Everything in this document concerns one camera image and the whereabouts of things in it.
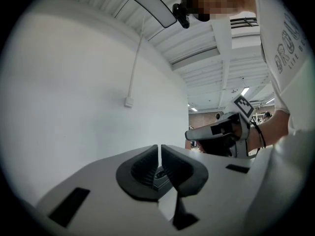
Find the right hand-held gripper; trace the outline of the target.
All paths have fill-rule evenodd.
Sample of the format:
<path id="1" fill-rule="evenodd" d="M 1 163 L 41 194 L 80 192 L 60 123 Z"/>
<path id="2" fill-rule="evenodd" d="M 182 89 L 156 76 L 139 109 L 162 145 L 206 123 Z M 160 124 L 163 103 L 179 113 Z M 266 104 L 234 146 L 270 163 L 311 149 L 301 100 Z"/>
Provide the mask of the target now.
<path id="1" fill-rule="evenodd" d="M 185 132 L 189 141 L 199 141 L 204 153 L 234 158 L 250 158 L 248 137 L 254 107 L 238 95 L 227 106 L 227 111 L 213 124 Z"/>

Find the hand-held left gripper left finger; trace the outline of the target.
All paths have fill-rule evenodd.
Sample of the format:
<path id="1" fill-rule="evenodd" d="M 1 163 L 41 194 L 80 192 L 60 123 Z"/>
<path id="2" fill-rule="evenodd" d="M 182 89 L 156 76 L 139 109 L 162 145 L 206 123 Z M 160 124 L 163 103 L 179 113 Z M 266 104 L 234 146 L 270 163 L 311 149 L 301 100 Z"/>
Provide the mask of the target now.
<path id="1" fill-rule="evenodd" d="M 37 209 L 57 235 L 166 236 L 154 188 L 156 145 L 92 162 L 52 188 Z"/>

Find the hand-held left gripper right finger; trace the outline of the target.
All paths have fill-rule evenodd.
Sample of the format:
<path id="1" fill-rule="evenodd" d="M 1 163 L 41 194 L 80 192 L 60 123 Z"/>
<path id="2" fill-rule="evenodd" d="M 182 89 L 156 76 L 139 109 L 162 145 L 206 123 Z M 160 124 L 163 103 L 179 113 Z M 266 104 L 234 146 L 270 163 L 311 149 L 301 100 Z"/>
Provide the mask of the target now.
<path id="1" fill-rule="evenodd" d="M 252 161 L 161 146 L 162 166 L 176 189 L 176 236 L 242 236 L 257 184 Z"/>

